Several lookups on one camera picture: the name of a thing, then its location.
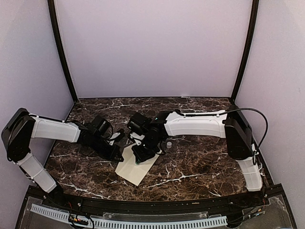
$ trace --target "white cable carrier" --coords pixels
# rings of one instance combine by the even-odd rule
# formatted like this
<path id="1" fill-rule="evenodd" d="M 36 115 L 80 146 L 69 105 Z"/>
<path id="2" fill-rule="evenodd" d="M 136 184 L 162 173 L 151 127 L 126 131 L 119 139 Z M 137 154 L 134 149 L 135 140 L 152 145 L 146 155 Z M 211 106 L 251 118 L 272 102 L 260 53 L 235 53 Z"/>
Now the white cable carrier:
<path id="1" fill-rule="evenodd" d="M 31 211 L 50 219 L 69 223 L 68 211 L 55 210 L 44 206 L 32 204 Z M 92 228 L 92 222 L 85 217 L 79 219 L 89 222 L 87 228 Z M 199 219 L 179 222 L 126 222 L 92 218 L 95 229 L 207 229 L 227 225 L 227 217 Z"/>

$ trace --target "wire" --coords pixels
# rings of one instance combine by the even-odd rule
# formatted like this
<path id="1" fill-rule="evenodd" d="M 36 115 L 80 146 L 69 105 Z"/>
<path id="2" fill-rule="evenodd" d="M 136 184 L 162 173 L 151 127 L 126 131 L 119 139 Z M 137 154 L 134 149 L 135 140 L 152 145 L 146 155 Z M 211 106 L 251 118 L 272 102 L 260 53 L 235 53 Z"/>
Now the wire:
<path id="1" fill-rule="evenodd" d="M 75 211 L 75 212 L 80 213 L 82 216 L 85 216 L 88 220 L 91 221 L 91 223 L 92 223 L 92 229 L 94 229 L 94 221 L 93 221 L 93 219 L 92 219 L 90 216 L 87 215 L 87 213 L 84 213 L 84 212 L 79 211 L 79 210 L 76 210 L 76 209 L 72 209 L 72 204 L 71 204 L 70 202 L 68 202 L 68 203 L 69 203 L 69 205 L 70 205 L 71 208 L 66 208 L 66 207 L 63 207 L 63 206 L 61 206 L 61 205 L 55 203 L 55 202 L 52 200 L 52 198 L 49 197 L 49 195 L 46 195 L 46 196 L 47 196 L 48 199 L 49 199 L 53 204 L 55 204 L 56 206 L 60 207 L 61 209 L 66 209 L 66 210 L 69 212 L 69 214 L 71 214 L 72 211 Z"/>
<path id="2" fill-rule="evenodd" d="M 82 152 L 81 152 L 81 155 L 84 155 L 84 156 L 87 156 L 87 157 L 97 157 L 97 156 L 99 156 L 99 155 L 86 155 L 86 154 L 84 154 Z"/>
<path id="3" fill-rule="evenodd" d="M 233 223 L 233 222 L 235 222 L 235 221 L 237 221 L 237 220 L 239 220 L 239 219 L 245 217 L 246 215 L 248 215 L 249 213 L 251 213 L 255 208 L 256 208 L 256 206 L 253 207 L 253 208 L 251 208 L 250 211 L 248 211 L 247 213 L 243 214 L 241 217 L 238 217 L 237 219 L 234 219 L 234 220 L 232 220 L 232 221 L 229 221 L 228 223 Z"/>
<path id="4" fill-rule="evenodd" d="M 226 114 L 229 114 L 229 113 L 233 113 L 233 112 L 237 112 L 237 111 L 254 111 L 254 112 L 257 112 L 259 113 L 265 120 L 265 123 L 266 123 L 266 129 L 265 129 L 265 132 L 264 132 L 264 135 L 261 139 L 261 141 L 259 142 L 259 144 L 257 145 L 257 149 L 255 151 L 253 151 L 253 154 L 252 154 L 252 163 L 253 165 L 256 165 L 256 152 L 260 152 L 259 148 L 261 146 L 261 144 L 263 143 L 266 135 L 267 135 L 267 132 L 268 132 L 268 127 L 269 127 L 269 124 L 268 124 L 268 120 L 266 118 L 266 116 L 259 110 L 256 110 L 254 108 L 249 108 L 249 107 L 245 107 L 245 108 L 238 108 L 236 110 L 231 110 L 231 111 L 225 111 L 225 112 L 222 112 L 220 114 L 183 114 L 183 113 L 178 113 L 179 115 L 182 115 L 182 116 L 185 116 L 185 117 L 196 117 L 196 116 L 218 116 L 218 115 L 226 115 Z"/>
<path id="5" fill-rule="evenodd" d="M 232 110 L 232 111 L 226 111 L 226 112 L 223 112 L 223 113 L 220 113 L 219 115 L 225 115 L 225 114 L 229 114 L 229 113 L 232 113 L 232 112 L 237 112 L 237 111 L 254 111 L 254 112 L 257 112 L 259 113 L 265 120 L 265 123 L 266 123 L 266 129 L 265 129 L 265 132 L 264 132 L 264 135 L 260 141 L 260 143 L 258 144 L 257 146 L 257 151 L 259 150 L 259 147 L 261 146 L 261 144 L 263 143 L 266 135 L 267 135 L 267 132 L 268 132 L 268 127 L 269 127 L 269 124 L 268 124 L 268 120 L 266 118 L 266 116 L 259 110 L 256 110 L 254 108 L 239 108 L 239 109 L 236 109 L 236 110 Z"/>

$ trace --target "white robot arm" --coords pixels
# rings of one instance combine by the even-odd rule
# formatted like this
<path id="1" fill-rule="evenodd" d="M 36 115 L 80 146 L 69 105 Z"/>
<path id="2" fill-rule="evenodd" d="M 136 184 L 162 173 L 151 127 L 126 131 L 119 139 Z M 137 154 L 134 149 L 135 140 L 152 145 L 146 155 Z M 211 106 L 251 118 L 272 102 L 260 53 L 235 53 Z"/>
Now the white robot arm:
<path id="1" fill-rule="evenodd" d="M 136 142 L 132 147 L 136 162 L 155 156 L 158 147 L 169 136 L 210 135 L 226 138 L 228 155 L 239 164 L 248 191 L 259 191 L 263 182 L 260 169 L 253 163 L 256 148 L 252 130 L 240 111 L 225 110 L 208 113 L 181 113 L 179 110 L 160 112 L 154 119 L 136 113 L 129 121 L 129 137 Z"/>
<path id="2" fill-rule="evenodd" d="M 44 169 L 31 153 L 31 138 L 48 138 L 79 143 L 91 147 L 98 156 L 109 160 L 123 161 L 120 148 L 113 144 L 119 141 L 124 132 L 119 131 L 110 137 L 103 137 L 110 123 L 101 116 L 91 123 L 64 122 L 39 117 L 20 108 L 2 131 L 1 137 L 7 151 L 7 158 L 34 180 L 46 193 L 61 191 L 59 184 Z"/>

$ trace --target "black metal frame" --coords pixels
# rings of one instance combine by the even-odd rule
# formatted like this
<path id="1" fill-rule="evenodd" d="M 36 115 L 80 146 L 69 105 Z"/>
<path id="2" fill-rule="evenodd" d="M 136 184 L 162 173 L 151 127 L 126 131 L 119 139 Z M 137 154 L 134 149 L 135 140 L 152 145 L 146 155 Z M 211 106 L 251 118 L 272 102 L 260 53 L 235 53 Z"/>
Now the black metal frame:
<path id="1" fill-rule="evenodd" d="M 296 227 L 295 219 L 293 217 L 291 208 L 289 206 L 286 194 L 281 184 L 270 186 L 266 189 L 267 202 L 268 198 L 282 195 L 289 218 L 291 220 L 293 228 Z M 120 213 L 120 214 L 140 214 L 140 215 L 167 215 L 167 214 L 184 214 L 184 213 L 198 213 L 208 212 L 209 215 L 227 216 L 230 221 L 232 218 L 239 217 L 242 214 L 242 210 L 250 206 L 237 206 L 231 204 L 239 199 L 247 199 L 249 193 L 241 193 L 227 197 L 217 197 L 209 199 L 198 199 L 198 200 L 185 200 L 185 201 L 172 201 L 172 202 L 133 202 L 133 201 L 118 201 L 118 200 L 106 200 L 106 199 L 95 199 L 79 197 L 74 195 L 64 194 L 67 200 L 71 202 L 73 206 L 77 207 L 76 210 L 82 211 L 92 215 L 102 216 L 103 213 Z M 20 228 L 23 212 L 25 210 L 28 197 L 34 197 L 41 199 L 44 205 L 58 208 L 59 206 L 54 205 L 49 199 L 45 198 L 45 193 L 33 186 L 29 186 L 28 191 L 23 200 L 21 210 L 18 216 L 15 229 Z M 262 202 L 257 202 L 251 207 L 261 206 Z"/>
<path id="2" fill-rule="evenodd" d="M 256 16 L 257 16 L 257 12 L 258 12 L 258 3 L 259 3 L 259 0 L 252 1 L 251 16 L 250 16 L 250 22 L 249 22 L 249 28 L 248 28 L 246 41 L 245 41 L 245 46 L 244 46 L 244 52 L 243 52 L 241 64 L 239 67 L 239 71 L 237 74 L 237 78 L 235 81 L 234 89 L 233 89 L 232 95 L 230 97 L 230 102 L 232 104 L 235 103 L 235 100 L 236 100 L 236 97 L 237 97 L 237 94 L 238 94 L 238 91 L 239 91 L 239 88 L 240 88 L 240 85 L 242 83 L 242 79 L 244 76 L 246 64 L 248 61 L 252 38 L 253 38 L 253 34 L 254 34 Z M 59 58 L 61 60 L 61 66 L 62 66 L 64 75 L 66 78 L 66 82 L 67 82 L 71 97 L 74 102 L 77 102 L 78 97 L 77 97 L 77 94 L 76 94 L 76 91 L 75 91 L 75 88 L 73 85 L 73 81 L 71 78 L 71 74 L 70 74 L 70 71 L 68 68 L 65 52 L 63 49 L 62 41 L 61 41 L 61 35 L 60 35 L 59 26 L 58 26 L 54 0 L 48 0 L 48 5 L 49 5 L 50 18 L 51 18 L 54 38 L 55 38 L 55 42 L 56 42 L 56 46 L 57 46 L 57 51 L 58 51 Z"/>
<path id="3" fill-rule="evenodd" d="M 54 38 L 55 38 L 55 42 L 56 42 L 56 46 L 57 46 L 57 52 L 59 55 L 59 59 L 61 61 L 62 70 L 65 75 L 71 97 L 74 102 L 77 102 L 77 100 L 78 100 L 77 94 L 76 94 L 76 91 L 75 91 L 75 88 L 73 85 L 73 81 L 72 81 L 71 74 L 70 74 L 70 71 L 68 68 L 65 52 L 64 52 L 63 45 L 61 42 L 61 34 L 59 31 L 59 27 L 58 27 L 54 0 L 48 0 L 48 6 L 49 6 L 49 12 L 50 12 L 50 18 L 51 18 Z"/>
<path id="4" fill-rule="evenodd" d="M 246 65 L 247 65 L 247 61 L 248 61 L 248 57 L 249 57 L 249 53 L 250 53 L 250 48 L 251 48 L 251 44 L 252 44 L 254 29 L 255 29 L 256 16 L 257 16 L 257 12 L 258 12 L 258 3 L 259 3 L 259 0 L 253 0 L 253 2 L 252 2 L 249 28 L 248 28 L 246 42 L 245 42 L 245 45 L 244 45 L 244 53 L 243 53 L 243 56 L 242 56 L 242 61 L 241 61 L 240 66 L 239 66 L 239 70 L 238 70 L 237 78 L 236 78 L 236 81 L 235 81 L 234 89 L 233 89 L 233 92 L 232 92 L 232 95 L 231 95 L 231 99 L 232 99 L 233 102 L 235 102 L 235 100 L 236 100 L 240 85 L 241 85 L 242 80 L 243 80 L 244 71 L 246 69 Z"/>

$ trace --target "black cable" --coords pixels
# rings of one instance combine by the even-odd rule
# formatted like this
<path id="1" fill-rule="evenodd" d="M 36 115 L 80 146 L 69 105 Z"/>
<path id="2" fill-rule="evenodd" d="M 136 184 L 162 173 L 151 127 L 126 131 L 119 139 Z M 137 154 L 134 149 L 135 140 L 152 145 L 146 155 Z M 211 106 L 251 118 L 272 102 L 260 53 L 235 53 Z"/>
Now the black cable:
<path id="1" fill-rule="evenodd" d="M 84 154 L 82 152 L 81 152 L 81 155 L 84 155 L 84 156 L 87 156 L 87 157 L 97 157 L 97 156 L 99 156 L 99 155 L 86 155 L 86 154 Z"/>
<path id="2" fill-rule="evenodd" d="M 69 212 L 69 214 L 71 214 L 72 211 L 75 211 L 75 212 L 80 213 L 81 216 L 85 216 L 88 220 L 91 221 L 91 223 L 92 223 L 92 229 L 94 229 L 94 221 L 93 221 L 93 219 L 92 219 L 90 216 L 87 215 L 87 213 L 84 213 L 84 212 L 79 211 L 79 210 L 76 210 L 76 209 L 63 207 L 63 206 L 61 206 L 61 205 L 59 205 L 59 204 L 56 204 L 56 203 L 52 200 L 52 198 L 49 197 L 49 195 L 46 195 L 46 196 L 47 196 L 48 199 L 49 199 L 53 204 L 55 204 L 56 206 L 60 207 L 61 209 L 66 209 L 66 210 Z"/>
<path id="3" fill-rule="evenodd" d="M 229 221 L 229 222 L 227 222 L 227 223 L 233 223 L 233 222 L 235 222 L 235 221 L 237 221 L 237 220 L 239 220 L 239 219 L 241 219 L 241 218 L 245 217 L 246 215 L 249 215 L 249 213 L 251 213 L 251 212 L 252 212 L 252 211 L 253 211 L 255 208 L 256 208 L 256 206 L 255 206 L 255 207 L 253 207 L 253 208 L 251 208 L 251 210 L 250 210 L 250 211 L 248 211 L 247 213 L 243 214 L 241 217 L 238 217 L 237 219 L 234 219 L 234 220 Z"/>
<path id="4" fill-rule="evenodd" d="M 48 119 L 48 120 L 52 120 L 52 121 L 56 121 L 56 122 L 61 122 L 61 123 L 62 123 L 62 120 L 55 119 L 55 118 L 49 118 L 49 117 L 44 117 L 44 116 L 35 115 L 35 114 L 30 114 L 29 116 L 31 116 L 31 117 L 44 118 L 44 119 Z"/>
<path id="5" fill-rule="evenodd" d="M 259 110 L 256 110 L 254 108 L 239 108 L 239 109 L 236 109 L 236 110 L 232 110 L 232 111 L 226 111 L 226 112 L 223 112 L 223 113 L 220 113 L 219 115 L 225 115 L 225 114 L 228 114 L 228 113 L 232 113 L 232 112 L 237 112 L 237 111 L 254 111 L 254 112 L 257 112 L 259 113 L 265 120 L 265 123 L 266 123 L 266 129 L 265 129 L 265 133 L 260 141 L 260 143 L 258 144 L 257 146 L 257 151 L 259 149 L 259 147 L 261 146 L 261 144 L 263 143 L 266 135 L 267 135 L 267 132 L 268 132 L 268 127 L 269 127 L 269 124 L 268 124 L 268 120 L 266 118 L 266 116 Z"/>
<path id="6" fill-rule="evenodd" d="M 268 127 L 269 127 L 269 124 L 268 124 L 268 120 L 266 118 L 266 116 L 259 110 L 256 110 L 254 108 L 249 108 L 249 107 L 246 107 L 246 108 L 238 108 L 236 110 L 232 110 L 232 111 L 225 111 L 225 112 L 222 112 L 220 114 L 184 114 L 185 117 L 196 117 L 196 116 L 218 116 L 218 115 L 226 115 L 226 114 L 229 114 L 229 113 L 232 113 L 232 112 L 237 112 L 237 111 L 254 111 L 254 112 L 257 112 L 259 113 L 265 120 L 265 123 L 266 123 L 266 129 L 265 129 L 265 132 L 264 132 L 264 135 L 261 139 L 261 141 L 259 142 L 259 144 L 257 145 L 257 149 L 255 150 L 255 152 L 253 152 L 253 155 L 252 155 L 252 163 L 253 165 L 256 165 L 256 152 L 260 152 L 259 148 L 261 146 L 261 144 L 263 143 L 266 135 L 267 135 L 267 132 L 268 132 Z"/>

